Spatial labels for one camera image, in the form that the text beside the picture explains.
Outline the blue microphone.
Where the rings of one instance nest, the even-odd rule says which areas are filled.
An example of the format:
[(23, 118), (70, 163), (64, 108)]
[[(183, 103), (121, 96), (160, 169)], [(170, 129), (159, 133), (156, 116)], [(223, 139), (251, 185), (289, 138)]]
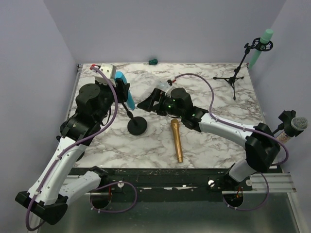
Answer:
[(125, 75), (121, 71), (117, 71), (114, 80), (118, 103), (126, 103), (129, 109), (134, 110), (135, 102), (130, 92), (130, 83), (127, 82)]

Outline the black blue-microphone desk stand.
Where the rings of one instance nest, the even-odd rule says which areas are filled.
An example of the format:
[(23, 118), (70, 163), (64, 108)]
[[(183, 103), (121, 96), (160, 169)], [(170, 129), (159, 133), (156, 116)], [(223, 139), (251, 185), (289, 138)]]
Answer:
[(125, 103), (121, 103), (124, 107), (127, 116), (130, 118), (127, 124), (127, 129), (130, 134), (138, 136), (147, 130), (147, 121), (141, 116), (134, 116), (133, 113), (126, 107)]

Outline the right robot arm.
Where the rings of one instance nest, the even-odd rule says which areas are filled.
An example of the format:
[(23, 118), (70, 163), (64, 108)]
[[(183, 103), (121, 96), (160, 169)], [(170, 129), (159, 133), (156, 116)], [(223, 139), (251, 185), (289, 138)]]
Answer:
[(233, 122), (223, 124), (220, 119), (213, 119), (208, 110), (194, 106), (184, 88), (175, 88), (169, 94), (155, 88), (138, 108), (160, 116), (178, 117), (188, 129), (212, 133), (242, 146), (246, 157), (231, 166), (223, 179), (229, 190), (235, 190), (246, 177), (256, 172), (267, 172), (280, 151), (280, 145), (273, 140), (267, 125), (260, 123), (247, 131), (246, 125), (237, 129)]

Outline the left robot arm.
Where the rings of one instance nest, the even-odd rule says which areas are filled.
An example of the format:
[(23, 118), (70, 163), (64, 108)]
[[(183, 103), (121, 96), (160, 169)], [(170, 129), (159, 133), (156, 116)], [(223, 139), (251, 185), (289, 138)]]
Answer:
[(94, 167), (73, 183), (63, 185), (78, 158), (85, 152), (95, 136), (106, 130), (112, 122), (103, 124), (111, 106), (128, 99), (130, 84), (117, 78), (116, 84), (99, 82), (83, 85), (76, 97), (77, 109), (60, 127), (58, 147), (47, 167), (28, 191), (19, 192), (16, 202), (27, 208), (26, 227), (30, 226), (30, 213), (42, 222), (56, 224), (66, 213), (68, 206), (88, 191), (102, 192), (108, 180), (103, 171)]

